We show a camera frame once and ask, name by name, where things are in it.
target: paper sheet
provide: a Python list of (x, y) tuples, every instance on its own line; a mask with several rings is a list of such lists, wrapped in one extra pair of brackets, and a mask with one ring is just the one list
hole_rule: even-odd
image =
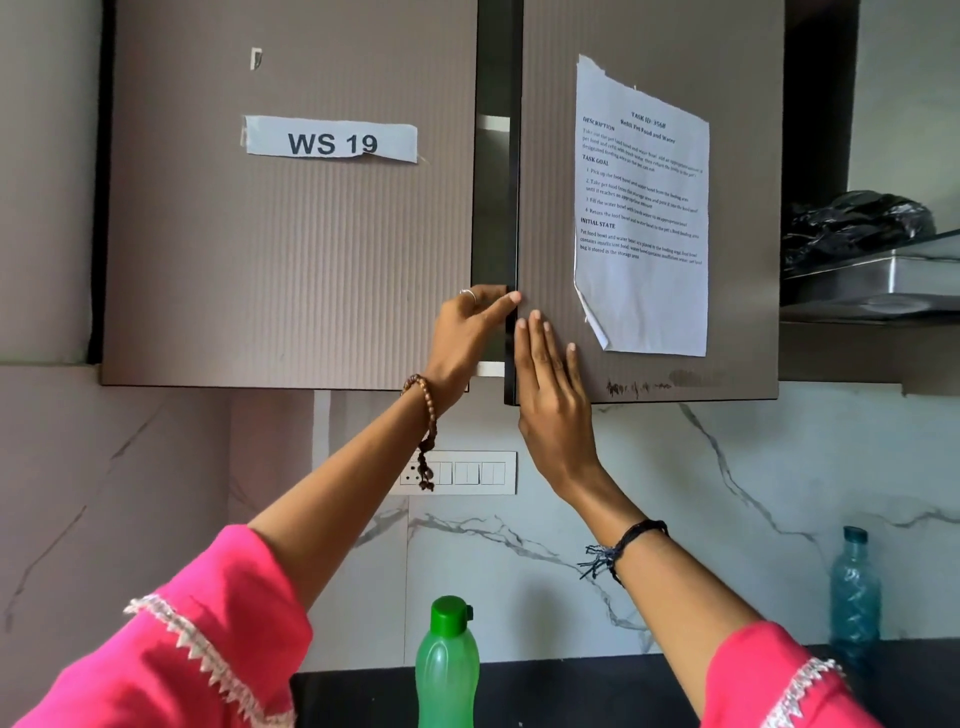
[(608, 352), (707, 354), (709, 124), (577, 65), (573, 279)]
[(268, 157), (348, 158), (369, 154), (417, 163), (417, 127), (369, 121), (247, 116), (247, 153)]

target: white lace border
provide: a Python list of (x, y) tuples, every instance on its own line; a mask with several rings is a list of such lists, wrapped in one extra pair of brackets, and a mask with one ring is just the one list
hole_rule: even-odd
[(252, 728), (294, 728), (296, 715), (293, 711), (276, 716), (266, 716), (263, 706), (247, 685), (230, 669), (230, 665), (217, 652), (203, 632), (186, 617), (177, 614), (159, 595), (147, 595), (134, 599), (124, 610), (124, 614), (135, 615), (146, 610), (167, 628), (167, 632), (177, 634), (177, 647), (188, 647), (187, 659), (200, 660), (200, 672), (210, 673), (209, 685), (219, 683), (221, 697), (228, 705), (237, 703), (240, 716), (250, 722)]
[(811, 657), (790, 681), (783, 696), (767, 715), (760, 728), (794, 728), (793, 719), (804, 717), (800, 710), (800, 701), (813, 684), (823, 680), (824, 675), (834, 671), (843, 676), (843, 671), (835, 660), (819, 660)]

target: bottle cap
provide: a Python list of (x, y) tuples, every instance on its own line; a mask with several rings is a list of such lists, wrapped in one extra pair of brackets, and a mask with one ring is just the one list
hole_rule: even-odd
[(430, 607), (430, 631), (437, 637), (459, 637), (473, 620), (473, 607), (459, 596), (441, 596)]
[(843, 538), (844, 541), (849, 541), (851, 544), (866, 544), (869, 536), (862, 528), (857, 528), (855, 525), (845, 525), (843, 527)]

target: brown cabinet door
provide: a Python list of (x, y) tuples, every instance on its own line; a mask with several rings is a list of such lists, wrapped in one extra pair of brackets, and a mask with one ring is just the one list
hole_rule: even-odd
[[(783, 4), (524, 0), (517, 288), (594, 402), (777, 396)], [(603, 352), (573, 286), (578, 56), (709, 122), (706, 357)], [(507, 402), (516, 400), (508, 365)]]
[[(469, 284), (476, 22), (476, 0), (120, 3), (104, 383), (420, 369)], [(420, 160), (255, 157), (245, 115), (412, 124)]]

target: green water bottle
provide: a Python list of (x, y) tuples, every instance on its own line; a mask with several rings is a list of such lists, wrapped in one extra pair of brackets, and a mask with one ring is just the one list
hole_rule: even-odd
[(417, 651), (420, 728), (473, 728), (480, 653), (467, 629), (473, 607), (441, 596), (430, 608), (430, 631)]

